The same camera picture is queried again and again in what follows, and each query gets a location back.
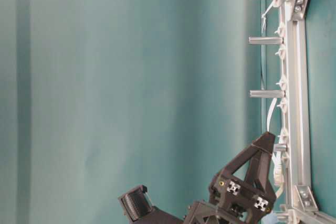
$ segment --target teal wall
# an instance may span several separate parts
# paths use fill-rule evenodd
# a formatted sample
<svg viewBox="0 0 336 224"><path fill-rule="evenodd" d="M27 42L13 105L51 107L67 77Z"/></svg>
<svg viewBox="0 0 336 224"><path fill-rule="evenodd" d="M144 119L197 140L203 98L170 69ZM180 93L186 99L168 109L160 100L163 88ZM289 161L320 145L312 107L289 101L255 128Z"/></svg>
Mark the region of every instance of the teal wall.
<svg viewBox="0 0 336 224"><path fill-rule="evenodd" d="M306 19L312 186L336 217L336 0L310 0Z"/></svg>
<svg viewBox="0 0 336 224"><path fill-rule="evenodd" d="M179 217L260 134L260 4L0 0L0 223Z"/></svg>

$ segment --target black object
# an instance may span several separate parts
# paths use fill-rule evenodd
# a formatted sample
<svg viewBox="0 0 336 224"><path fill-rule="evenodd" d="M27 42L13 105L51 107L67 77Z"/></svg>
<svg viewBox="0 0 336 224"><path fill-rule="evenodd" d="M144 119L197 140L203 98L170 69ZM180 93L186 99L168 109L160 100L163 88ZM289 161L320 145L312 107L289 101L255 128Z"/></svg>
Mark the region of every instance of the black object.
<svg viewBox="0 0 336 224"><path fill-rule="evenodd" d="M275 136L265 132L212 179L209 203L195 201L184 221L151 206L147 188L138 186L119 197L130 224L257 224L273 209L276 195L268 179ZM234 173L249 161L244 180Z"/></svg>

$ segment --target metal bracket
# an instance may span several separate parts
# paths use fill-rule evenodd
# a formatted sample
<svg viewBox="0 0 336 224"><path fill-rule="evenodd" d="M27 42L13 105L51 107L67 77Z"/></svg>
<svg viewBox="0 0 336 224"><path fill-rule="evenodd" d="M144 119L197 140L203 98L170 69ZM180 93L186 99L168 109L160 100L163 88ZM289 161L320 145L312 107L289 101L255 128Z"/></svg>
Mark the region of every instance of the metal bracket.
<svg viewBox="0 0 336 224"><path fill-rule="evenodd" d="M295 186L295 190L303 211L315 212L319 210L309 186Z"/></svg>
<svg viewBox="0 0 336 224"><path fill-rule="evenodd" d="M290 4L286 10L289 20L303 20L306 15L308 0L288 0Z"/></svg>

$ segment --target bolt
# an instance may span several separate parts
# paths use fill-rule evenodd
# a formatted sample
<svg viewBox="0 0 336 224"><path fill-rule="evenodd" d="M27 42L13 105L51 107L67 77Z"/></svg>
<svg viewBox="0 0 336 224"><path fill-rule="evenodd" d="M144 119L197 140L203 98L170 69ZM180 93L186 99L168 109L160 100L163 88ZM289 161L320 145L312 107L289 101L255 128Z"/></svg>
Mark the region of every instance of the bolt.
<svg viewBox="0 0 336 224"><path fill-rule="evenodd" d="M300 195L303 199L307 199L308 198L308 194L306 191L300 191Z"/></svg>
<svg viewBox="0 0 336 224"><path fill-rule="evenodd" d="M304 3L304 1L305 1L305 0L296 0L296 3L297 3L298 5L302 5L302 4Z"/></svg>
<svg viewBox="0 0 336 224"><path fill-rule="evenodd" d="M301 6L299 6L299 5L295 6L294 11L295 11L296 13L299 13L300 11L302 11Z"/></svg>
<svg viewBox="0 0 336 224"><path fill-rule="evenodd" d="M304 203L305 203L305 207L310 207L310 201L306 200Z"/></svg>

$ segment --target white cable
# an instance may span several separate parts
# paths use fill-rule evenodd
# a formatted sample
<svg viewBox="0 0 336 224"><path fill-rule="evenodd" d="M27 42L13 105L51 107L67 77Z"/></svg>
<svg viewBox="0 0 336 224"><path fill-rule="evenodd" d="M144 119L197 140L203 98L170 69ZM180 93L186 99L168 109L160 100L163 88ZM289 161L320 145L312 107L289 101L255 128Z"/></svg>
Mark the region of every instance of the white cable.
<svg viewBox="0 0 336 224"><path fill-rule="evenodd" d="M268 114L267 114L267 131L269 131L270 127L270 122L271 118L273 115L274 108L277 104L277 98L273 98L271 105L268 109ZM283 144L283 138L281 137L279 139L279 144ZM279 187L279 189L276 192L277 198L280 197L280 195L284 192L283 190L283 184L284 184L284 177L283 177L283 172L282 172L282 161L281 161L281 152L276 152L273 153L272 155L272 161L274 163L274 171L273 171L273 176L274 176L274 185Z"/></svg>
<svg viewBox="0 0 336 224"><path fill-rule="evenodd" d="M263 19L262 21L262 27L261 27L261 32L263 33L266 29L266 15L267 13L272 9L272 7L274 6L274 0L272 1L272 3L268 6L267 10L264 12L264 14L262 14L261 18Z"/></svg>

